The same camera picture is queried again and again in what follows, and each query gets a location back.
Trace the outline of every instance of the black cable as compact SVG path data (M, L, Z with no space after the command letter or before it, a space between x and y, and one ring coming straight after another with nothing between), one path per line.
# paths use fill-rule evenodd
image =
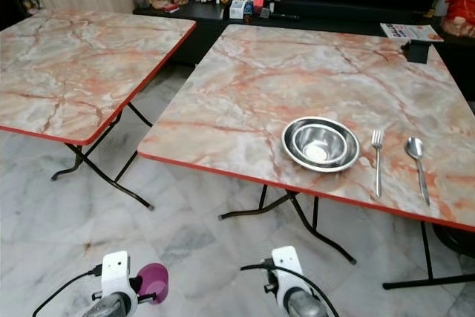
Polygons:
M246 265L245 267L240 268L241 271L252 270L252 269L265 269L265 270L271 270L271 271L272 270L280 270L280 271L288 272L289 274L292 274L294 276L297 276L298 278L300 278L303 281L305 281L306 283L308 283L311 287L313 287L318 292L318 294L325 300L328 307L332 310L332 313L335 317L340 317L340 315L338 314L338 312L336 312L334 306L332 305L332 303L328 299L327 295L325 295L325 293L320 289L320 287L318 287L315 283L313 283L311 280L309 280L305 276L300 275L298 272L286 269L285 267L277 267L275 265L268 265L268 264Z
M62 285L59 289L56 290L56 292L51 295L50 297L48 297L45 302L43 302L42 304L39 305L39 307L35 310L35 312L33 312L33 316L32 317L36 317L36 315L38 314L38 312L44 307L46 306L53 298L55 298L61 291L63 291L66 287L68 287L69 285L71 285L73 282L75 282L76 280L79 280L80 278L84 278L85 276L88 276L88 275L95 275L95 276L101 276L102 274L102 265L96 265L92 270L89 270L87 272L84 272L82 273L81 275L78 275L76 276L75 278L72 278L71 280L69 280L66 284Z

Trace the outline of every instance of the marble-pattern tabletop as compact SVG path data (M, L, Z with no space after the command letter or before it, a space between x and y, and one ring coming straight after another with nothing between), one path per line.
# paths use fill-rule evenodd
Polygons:
M0 129L92 143L193 31L182 19L43 10L0 32Z
M153 160L268 183L475 230L475 117L434 47L408 62L392 39L230 25L139 145ZM281 132L328 117L361 143L355 165L319 174L294 163ZM384 131L374 199L373 129ZM408 137L425 145L430 207Z

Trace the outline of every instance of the stainless steel bowl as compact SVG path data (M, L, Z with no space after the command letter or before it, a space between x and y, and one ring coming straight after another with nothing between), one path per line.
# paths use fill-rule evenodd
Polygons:
M334 163L315 163L302 152L296 135L299 129L308 125L322 125L337 131L347 144L347 153ZM282 132L282 143L287 154L298 164L316 172L338 172L351 167L360 153L359 141L349 128L343 124L323 117L303 117L291 122Z
M301 156L317 165L337 163L348 152L343 135L322 124L301 126L294 132L292 144Z

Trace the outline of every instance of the spoon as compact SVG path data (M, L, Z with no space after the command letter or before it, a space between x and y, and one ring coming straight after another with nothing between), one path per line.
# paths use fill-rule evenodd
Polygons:
M425 182L424 169L422 168L421 159L424 156L424 146L422 141L417 137L410 137L407 139L406 152L417 162L417 169L419 171L419 185L421 186L422 197L425 199L425 204L430 205L428 185Z

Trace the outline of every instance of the white marble tile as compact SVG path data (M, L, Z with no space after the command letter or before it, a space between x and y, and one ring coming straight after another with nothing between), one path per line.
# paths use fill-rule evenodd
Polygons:
M190 71L163 70L134 100L152 121ZM147 130L126 108L91 158L115 176ZM150 212L85 165L51 182L54 172L73 164L61 143L1 132L0 151L1 316L30 316L69 278L122 249L131 256L131 275L160 262L171 277L165 302L141 305L134 317L284 316L274 296L263 292L264 271L239 272L283 245L295 246L304 273L332 293L341 316L473 315L473 283L381 288L385 281L425 277L418 222L321 199L318 229L358 259L353 266L303 228L290 202L261 216L217 219L231 210L257 208L262 188L257 183L138 157L120 183L153 203ZM284 193L269 187L266 204ZM298 202L311 218L312 197L299 195ZM473 259L448 250L430 227L427 233L435 275L460 267L475 271ZM99 285L98 278L78 281L43 315L81 316Z
M388 241L396 245L418 267L427 271L420 222L384 212L368 211L367 213ZM458 255L436 237L431 224L426 223L425 227L434 277L460 275L462 271ZM458 296L463 287L464 284L444 285L444 288L453 296Z
M194 171L178 180L177 188L196 213L205 215L234 197L246 184L247 182L235 178Z
M218 220L218 215L236 210L243 210L243 207L233 197L210 211L203 220L240 265L256 264L259 258L268 258L272 249L269 236L283 222L278 220L274 211L260 216Z
M160 260L172 269L215 241L200 216L191 209L182 209L163 222L151 244Z
M422 278L425 272L391 243L381 244L331 296L342 316L443 316L455 298L442 287L383 290L383 282Z

